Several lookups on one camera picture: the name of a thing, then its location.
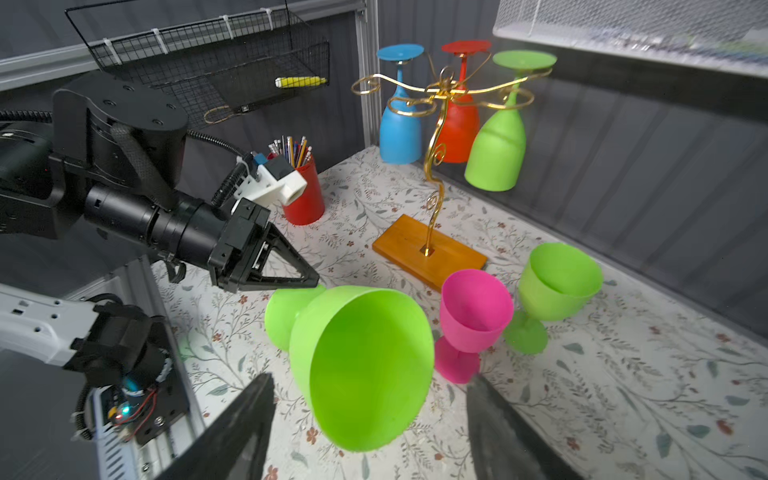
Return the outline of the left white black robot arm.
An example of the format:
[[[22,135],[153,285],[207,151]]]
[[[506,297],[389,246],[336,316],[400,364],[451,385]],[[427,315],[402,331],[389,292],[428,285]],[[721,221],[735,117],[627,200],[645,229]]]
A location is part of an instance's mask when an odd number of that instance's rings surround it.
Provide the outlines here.
[[[313,288],[319,276],[271,222],[304,192],[281,156],[241,149],[211,201],[178,190],[185,143],[206,141],[169,95],[103,72],[57,90],[51,111],[1,115],[1,230],[57,239],[78,220],[188,266],[229,291]],[[3,286],[1,345],[113,390],[106,424],[144,445],[189,410],[158,316],[111,293],[66,301]]]

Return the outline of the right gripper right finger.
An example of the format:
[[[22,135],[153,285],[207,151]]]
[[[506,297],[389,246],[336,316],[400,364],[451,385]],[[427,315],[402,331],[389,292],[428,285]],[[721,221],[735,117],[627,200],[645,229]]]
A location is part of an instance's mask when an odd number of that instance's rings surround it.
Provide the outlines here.
[[[579,479],[482,375],[467,385],[468,438],[479,479]]]

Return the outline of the pink wine glass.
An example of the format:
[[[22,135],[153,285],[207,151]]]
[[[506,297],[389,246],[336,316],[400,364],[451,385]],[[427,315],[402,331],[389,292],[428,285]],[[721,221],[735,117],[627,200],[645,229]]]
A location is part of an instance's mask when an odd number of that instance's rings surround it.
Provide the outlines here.
[[[442,285],[435,369],[447,381],[466,384],[480,371],[480,353],[511,322],[514,300],[495,276],[476,269],[450,275]]]

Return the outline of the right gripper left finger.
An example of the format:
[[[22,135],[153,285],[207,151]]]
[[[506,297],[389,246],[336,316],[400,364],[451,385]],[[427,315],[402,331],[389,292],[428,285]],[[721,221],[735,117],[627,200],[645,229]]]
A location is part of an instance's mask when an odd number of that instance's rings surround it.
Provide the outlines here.
[[[273,376],[262,373],[160,477],[260,479],[275,411]]]

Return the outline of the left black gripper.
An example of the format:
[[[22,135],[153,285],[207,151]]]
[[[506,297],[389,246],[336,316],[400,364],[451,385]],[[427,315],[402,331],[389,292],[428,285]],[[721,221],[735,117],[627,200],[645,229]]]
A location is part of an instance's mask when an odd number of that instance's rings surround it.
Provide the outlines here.
[[[307,289],[319,284],[319,274],[270,223],[271,211],[241,200],[226,217],[208,206],[214,244],[206,262],[212,284],[235,293]]]

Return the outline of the blue wine glass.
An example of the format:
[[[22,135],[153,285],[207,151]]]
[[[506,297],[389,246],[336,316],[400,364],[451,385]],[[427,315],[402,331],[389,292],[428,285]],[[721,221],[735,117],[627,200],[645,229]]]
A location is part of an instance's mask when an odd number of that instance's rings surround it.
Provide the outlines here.
[[[424,53],[418,44],[398,44],[381,48],[377,57],[397,65],[396,80],[403,81],[403,65]],[[379,131],[380,155],[388,164],[405,165],[421,158],[420,120],[397,114],[385,107]]]

